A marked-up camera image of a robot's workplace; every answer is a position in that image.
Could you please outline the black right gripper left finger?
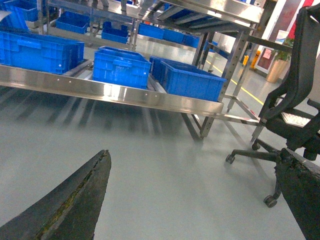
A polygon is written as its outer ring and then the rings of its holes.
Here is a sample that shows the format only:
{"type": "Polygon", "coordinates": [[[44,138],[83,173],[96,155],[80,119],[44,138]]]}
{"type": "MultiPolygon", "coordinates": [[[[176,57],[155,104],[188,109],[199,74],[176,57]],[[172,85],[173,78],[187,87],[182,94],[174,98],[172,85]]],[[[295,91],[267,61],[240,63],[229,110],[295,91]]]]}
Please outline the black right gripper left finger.
{"type": "Polygon", "coordinates": [[[101,150],[43,198],[0,228],[2,240],[92,240],[111,155],[101,150]]]}

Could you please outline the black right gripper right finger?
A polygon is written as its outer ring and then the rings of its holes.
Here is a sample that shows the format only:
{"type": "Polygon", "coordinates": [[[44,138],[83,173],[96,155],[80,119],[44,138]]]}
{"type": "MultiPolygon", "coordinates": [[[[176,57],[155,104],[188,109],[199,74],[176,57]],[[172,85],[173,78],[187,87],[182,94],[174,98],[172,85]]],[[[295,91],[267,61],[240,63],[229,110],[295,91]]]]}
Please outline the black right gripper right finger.
{"type": "Polygon", "coordinates": [[[320,238],[320,167],[283,148],[275,175],[283,197],[307,240],[320,238]]]}

